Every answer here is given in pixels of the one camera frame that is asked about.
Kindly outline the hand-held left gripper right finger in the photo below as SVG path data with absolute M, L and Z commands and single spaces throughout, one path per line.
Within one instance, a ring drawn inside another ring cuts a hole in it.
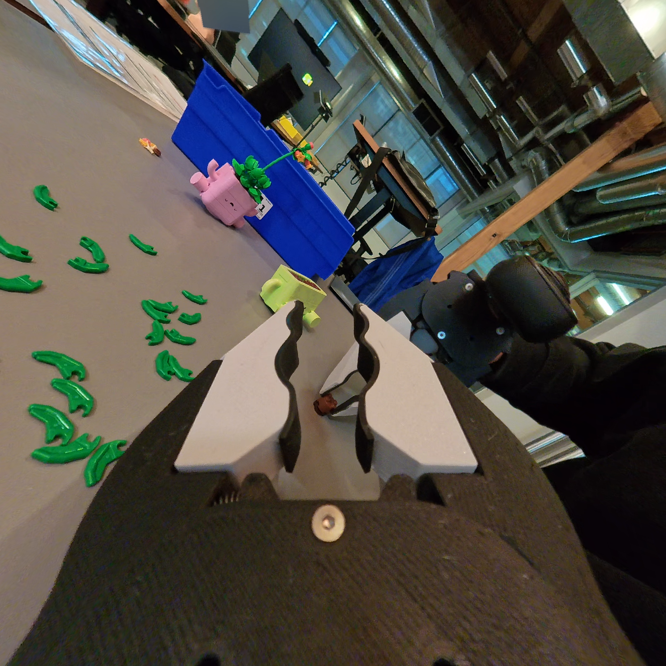
M 433 362 L 364 304 L 353 310 L 358 400 L 356 456 L 384 481 L 427 473 L 474 473 L 478 461 Z

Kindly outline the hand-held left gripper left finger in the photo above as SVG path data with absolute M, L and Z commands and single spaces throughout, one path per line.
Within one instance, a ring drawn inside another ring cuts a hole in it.
M 174 463 L 180 473 L 294 471 L 301 445 L 296 391 L 304 304 L 289 302 L 229 350 Z

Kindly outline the person's right forearm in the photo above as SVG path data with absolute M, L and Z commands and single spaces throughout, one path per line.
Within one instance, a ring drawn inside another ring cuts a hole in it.
M 663 345 L 516 336 L 479 381 L 593 460 L 642 440 L 665 445 Z

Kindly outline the blue fabric bag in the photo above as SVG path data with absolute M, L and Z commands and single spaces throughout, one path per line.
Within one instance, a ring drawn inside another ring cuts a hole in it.
M 349 289 L 361 303 L 379 312 L 398 293 L 432 278 L 441 262 L 433 237 L 411 240 L 363 268 Z

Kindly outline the lime green toy brick pot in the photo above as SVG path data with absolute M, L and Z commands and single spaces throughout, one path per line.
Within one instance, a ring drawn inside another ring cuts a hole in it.
M 303 322 L 309 329 L 315 329 L 321 322 L 316 308 L 326 293 L 312 279 L 281 264 L 272 278 L 263 284 L 260 297 L 272 312 L 277 312 L 289 302 L 302 302 Z

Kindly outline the wooden ceiling beam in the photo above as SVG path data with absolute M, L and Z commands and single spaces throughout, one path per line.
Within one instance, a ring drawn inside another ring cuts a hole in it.
M 463 271 L 662 121 L 654 104 L 647 101 L 455 249 L 442 261 L 430 280 L 438 283 L 446 280 L 452 271 Z

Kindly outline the blue bin with white tag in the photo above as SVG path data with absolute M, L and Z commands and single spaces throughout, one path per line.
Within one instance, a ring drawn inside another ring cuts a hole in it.
M 260 113 L 207 62 L 196 79 L 172 142 L 196 169 L 254 156 L 261 167 L 287 152 Z M 301 163 L 292 158 L 268 170 L 272 207 L 250 225 L 282 258 L 308 278 L 328 279 L 354 243 L 354 227 Z

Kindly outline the scatter of green leaf pieces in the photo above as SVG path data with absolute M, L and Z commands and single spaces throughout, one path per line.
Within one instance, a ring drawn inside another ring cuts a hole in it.
M 33 196 L 38 204 L 49 211 L 55 211 L 59 205 L 46 185 L 35 186 Z M 157 255 L 154 246 L 145 244 L 136 235 L 129 234 L 129 241 L 141 252 L 150 256 Z M 110 266 L 106 262 L 105 253 L 97 241 L 82 236 L 79 245 L 91 254 L 91 261 L 79 256 L 71 258 L 67 261 L 71 268 L 87 275 L 102 275 L 109 271 Z M 24 263 L 34 259 L 27 248 L 12 244 L 2 236 L 1 255 L 9 260 Z M 42 287 L 44 287 L 42 280 L 34 280 L 28 274 L 12 278 L 1 277 L 1 292 L 34 294 Z M 181 293 L 193 304 L 204 305 L 208 302 L 204 295 L 193 294 L 188 290 L 183 290 Z M 171 301 L 144 299 L 141 301 L 141 308 L 152 320 L 152 329 L 145 337 L 149 345 L 162 344 L 164 339 L 179 345 L 193 345 L 196 342 L 196 338 L 183 336 L 176 329 L 164 328 L 165 324 L 171 323 L 170 315 L 178 311 L 178 305 Z M 183 312 L 179 315 L 178 321 L 191 326 L 201 321 L 201 314 Z M 87 378 L 85 365 L 67 354 L 53 350 L 38 350 L 32 352 L 31 357 L 56 369 L 59 376 L 51 380 L 51 387 L 66 397 L 69 414 L 80 412 L 82 417 L 88 417 L 95 407 L 95 398 L 83 386 Z M 163 350 L 157 355 L 155 371 L 164 380 L 175 377 L 180 381 L 190 382 L 194 379 L 193 371 L 184 368 L 168 350 Z M 45 446 L 33 450 L 31 457 L 44 464 L 58 465 L 87 460 L 84 470 L 86 487 L 97 485 L 104 477 L 106 468 L 125 453 L 123 447 L 127 445 L 127 441 L 123 439 L 104 443 L 101 436 L 91 439 L 88 433 L 75 437 L 75 424 L 69 416 L 52 405 L 30 404 L 27 411 L 32 418 L 41 422 L 45 429 Z

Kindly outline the standing desk wooden top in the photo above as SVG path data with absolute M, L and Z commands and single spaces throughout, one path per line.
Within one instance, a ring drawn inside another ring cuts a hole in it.
M 401 163 L 400 156 L 390 148 L 380 147 L 361 120 L 353 123 L 357 145 L 349 153 L 360 171 L 360 184 L 345 210 L 345 217 L 356 229 L 354 238 L 360 239 L 377 224 L 379 212 L 407 213 L 406 226 L 418 236 L 423 230 L 428 236 L 438 235 L 439 212 L 430 201 L 425 187 L 418 187 L 411 169 Z

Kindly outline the pink toy pot with plant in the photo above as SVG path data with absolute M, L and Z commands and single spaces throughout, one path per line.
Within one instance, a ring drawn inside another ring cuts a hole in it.
M 306 169 L 313 165 L 312 144 L 304 141 L 286 154 L 265 166 L 249 155 L 243 162 L 232 159 L 231 163 L 219 164 L 211 160 L 205 172 L 195 173 L 190 183 L 200 196 L 206 210 L 228 227 L 242 228 L 246 218 L 261 219 L 272 204 L 264 191 L 272 182 L 267 171 L 285 159 L 292 159 Z

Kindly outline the person's black jacket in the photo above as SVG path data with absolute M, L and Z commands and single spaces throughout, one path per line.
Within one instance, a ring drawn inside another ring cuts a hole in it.
M 645 663 L 664 665 L 665 446 L 642 440 L 549 473 L 613 613 Z

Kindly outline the black monitor back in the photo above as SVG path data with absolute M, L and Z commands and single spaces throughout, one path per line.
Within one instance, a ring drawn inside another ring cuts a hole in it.
M 260 114 L 262 126 L 268 127 L 297 105 L 304 98 L 304 92 L 292 72 L 292 65 L 286 63 L 246 90 L 242 97 Z

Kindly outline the dark monitor screen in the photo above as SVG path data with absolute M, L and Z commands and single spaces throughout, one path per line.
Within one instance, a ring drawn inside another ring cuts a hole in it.
M 332 101 L 342 90 L 328 69 L 328 59 L 313 38 L 299 22 L 292 21 L 283 9 L 278 10 L 250 50 L 248 60 L 260 77 L 263 77 L 263 62 L 270 62 L 275 70 L 286 64 L 291 66 L 302 98 L 290 113 L 304 129 L 319 116 L 320 99 Z

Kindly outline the white printed sheet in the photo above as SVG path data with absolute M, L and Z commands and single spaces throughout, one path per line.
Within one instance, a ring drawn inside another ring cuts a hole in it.
M 161 69 L 76 1 L 30 5 L 84 64 L 179 121 L 187 102 Z

